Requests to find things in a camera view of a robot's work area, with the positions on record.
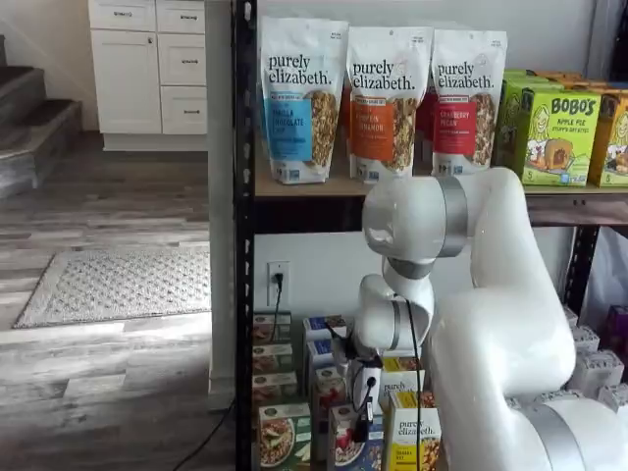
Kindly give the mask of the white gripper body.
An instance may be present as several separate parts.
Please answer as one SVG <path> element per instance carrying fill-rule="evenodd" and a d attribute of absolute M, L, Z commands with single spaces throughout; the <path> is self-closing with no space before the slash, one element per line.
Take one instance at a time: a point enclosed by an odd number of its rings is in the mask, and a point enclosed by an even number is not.
<path fill-rule="evenodd" d="M 355 358 L 348 362 L 346 391 L 354 412 L 365 410 L 370 402 L 375 415 L 382 413 L 379 404 L 382 368 L 381 357 Z"/>

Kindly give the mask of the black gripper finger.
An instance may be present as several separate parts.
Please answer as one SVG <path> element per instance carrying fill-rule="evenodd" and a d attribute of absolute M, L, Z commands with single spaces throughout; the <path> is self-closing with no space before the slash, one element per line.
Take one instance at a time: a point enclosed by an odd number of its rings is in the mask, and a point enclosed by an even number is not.
<path fill-rule="evenodd" d="M 353 431 L 353 440 L 356 443 L 364 443 L 368 440 L 370 427 L 373 424 L 373 405 L 371 401 L 365 401 L 356 412 L 356 421 Z"/>

